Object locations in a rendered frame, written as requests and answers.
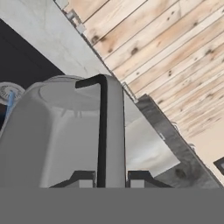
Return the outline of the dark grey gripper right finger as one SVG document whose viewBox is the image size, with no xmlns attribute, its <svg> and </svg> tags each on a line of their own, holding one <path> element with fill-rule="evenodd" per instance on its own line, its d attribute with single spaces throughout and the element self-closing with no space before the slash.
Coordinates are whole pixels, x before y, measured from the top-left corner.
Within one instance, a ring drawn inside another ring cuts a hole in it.
<svg viewBox="0 0 224 224">
<path fill-rule="evenodd" d="M 128 171 L 128 188 L 171 188 L 170 185 L 154 179 L 149 171 Z"/>
</svg>

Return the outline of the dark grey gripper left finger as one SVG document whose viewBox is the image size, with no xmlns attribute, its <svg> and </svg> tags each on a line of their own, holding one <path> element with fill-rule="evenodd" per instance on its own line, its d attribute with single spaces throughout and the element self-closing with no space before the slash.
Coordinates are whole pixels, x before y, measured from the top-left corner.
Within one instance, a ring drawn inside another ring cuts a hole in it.
<svg viewBox="0 0 224 224">
<path fill-rule="evenodd" d="M 52 188 L 95 188 L 95 171 L 74 171 L 69 179 L 63 180 Z"/>
</svg>

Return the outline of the grey jug with black handle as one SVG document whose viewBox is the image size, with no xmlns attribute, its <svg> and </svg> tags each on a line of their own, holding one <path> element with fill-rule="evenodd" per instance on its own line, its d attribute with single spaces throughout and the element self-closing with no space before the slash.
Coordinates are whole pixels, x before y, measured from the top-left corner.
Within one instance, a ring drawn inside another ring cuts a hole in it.
<svg viewBox="0 0 224 224">
<path fill-rule="evenodd" d="M 95 171 L 95 188 L 124 188 L 123 88 L 106 74 L 56 76 L 29 87 L 0 130 L 0 188 L 52 188 Z"/>
</svg>

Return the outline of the round grey sink drain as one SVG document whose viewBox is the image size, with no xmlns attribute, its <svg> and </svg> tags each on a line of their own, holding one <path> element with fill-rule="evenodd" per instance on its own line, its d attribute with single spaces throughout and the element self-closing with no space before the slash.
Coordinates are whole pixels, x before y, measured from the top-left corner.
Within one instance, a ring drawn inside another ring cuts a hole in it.
<svg viewBox="0 0 224 224">
<path fill-rule="evenodd" d="M 10 93 L 14 94 L 14 102 L 17 103 L 22 97 L 25 89 L 16 83 L 12 82 L 0 82 L 0 104 L 7 105 L 10 99 Z"/>
</svg>

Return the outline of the black sink basin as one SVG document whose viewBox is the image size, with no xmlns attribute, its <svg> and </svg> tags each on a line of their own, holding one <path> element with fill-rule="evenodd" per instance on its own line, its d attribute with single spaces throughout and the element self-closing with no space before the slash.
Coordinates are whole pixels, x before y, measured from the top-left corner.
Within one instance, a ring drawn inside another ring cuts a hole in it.
<svg viewBox="0 0 224 224">
<path fill-rule="evenodd" d="M 26 90 L 58 75 L 64 73 L 0 18 L 0 82 Z"/>
</svg>

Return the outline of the dark grey wooden cabinet front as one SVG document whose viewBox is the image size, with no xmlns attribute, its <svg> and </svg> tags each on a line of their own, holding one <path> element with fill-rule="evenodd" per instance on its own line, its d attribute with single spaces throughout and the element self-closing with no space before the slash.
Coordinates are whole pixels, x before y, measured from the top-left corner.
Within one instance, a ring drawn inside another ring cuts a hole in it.
<svg viewBox="0 0 224 224">
<path fill-rule="evenodd" d="M 141 96 L 136 106 L 179 161 L 158 175 L 160 181 L 177 188 L 224 189 L 150 96 Z"/>
</svg>

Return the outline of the dark flat rectangle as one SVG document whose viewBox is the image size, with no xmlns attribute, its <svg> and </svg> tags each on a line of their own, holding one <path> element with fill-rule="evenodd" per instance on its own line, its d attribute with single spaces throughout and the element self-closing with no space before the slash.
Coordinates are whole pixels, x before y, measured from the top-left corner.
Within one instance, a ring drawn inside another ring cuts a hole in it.
<svg viewBox="0 0 224 224">
<path fill-rule="evenodd" d="M 224 176 L 224 157 L 214 161 L 213 164 L 219 170 L 219 172 Z"/>
</svg>

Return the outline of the blue sponge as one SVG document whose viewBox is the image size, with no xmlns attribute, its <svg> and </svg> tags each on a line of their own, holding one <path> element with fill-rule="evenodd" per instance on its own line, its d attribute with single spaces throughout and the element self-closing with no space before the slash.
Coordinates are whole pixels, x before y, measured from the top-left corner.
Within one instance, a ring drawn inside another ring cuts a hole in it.
<svg viewBox="0 0 224 224">
<path fill-rule="evenodd" d="M 5 117 L 7 117 L 9 115 L 9 113 L 11 112 L 12 106 L 14 104 L 15 101 L 15 93 L 11 90 L 9 97 L 8 97 L 8 102 L 7 102 L 7 109 L 6 109 L 6 113 L 5 113 Z"/>
</svg>

